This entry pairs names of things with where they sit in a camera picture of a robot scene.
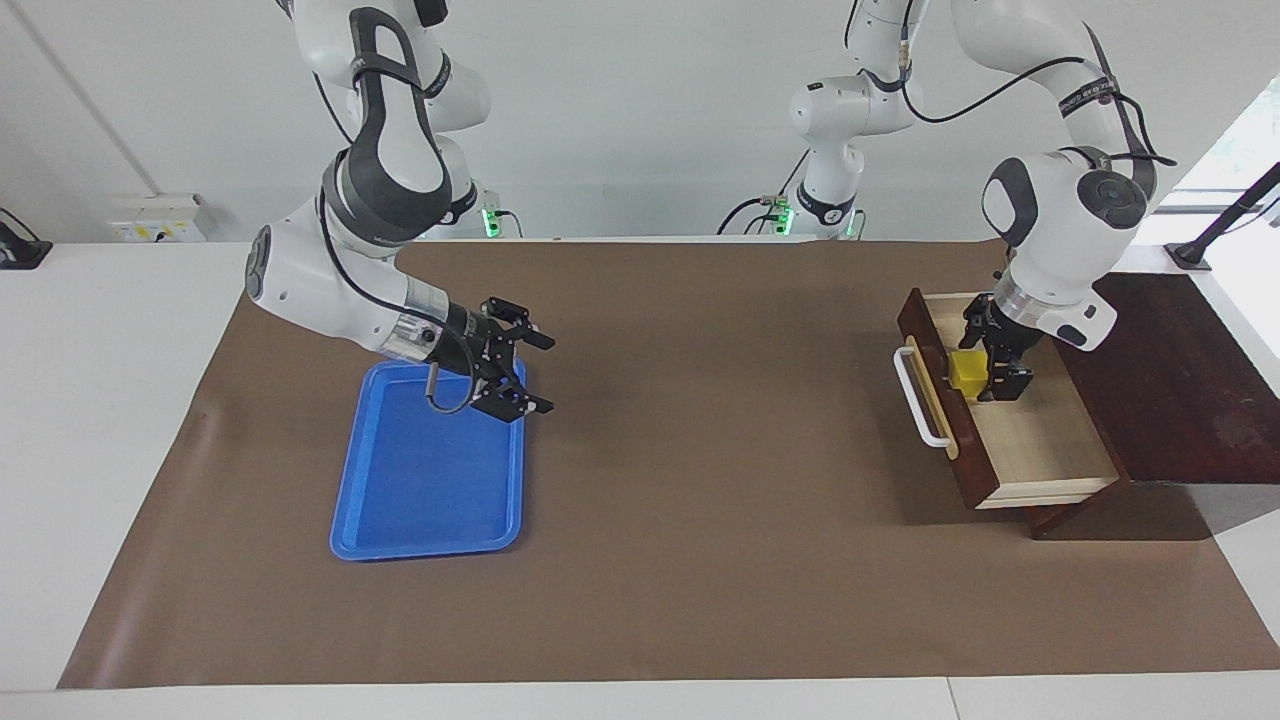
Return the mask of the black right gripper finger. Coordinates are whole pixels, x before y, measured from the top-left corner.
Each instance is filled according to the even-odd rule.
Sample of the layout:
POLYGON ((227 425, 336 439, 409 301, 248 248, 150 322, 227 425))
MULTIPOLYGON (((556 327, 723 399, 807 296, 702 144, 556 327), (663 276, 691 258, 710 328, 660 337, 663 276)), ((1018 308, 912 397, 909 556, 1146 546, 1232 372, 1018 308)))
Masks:
POLYGON ((470 407, 500 421, 517 421, 534 414, 552 413, 554 402, 534 395, 526 386, 527 379, 526 363, 516 363, 513 372, 500 379, 481 378, 470 400, 470 407))
POLYGON ((527 307, 513 304, 504 299, 490 297, 483 304, 483 313, 497 322, 506 323, 509 328, 506 337, 513 342, 524 342, 549 351, 556 347, 556 340, 543 333, 531 320, 527 307))

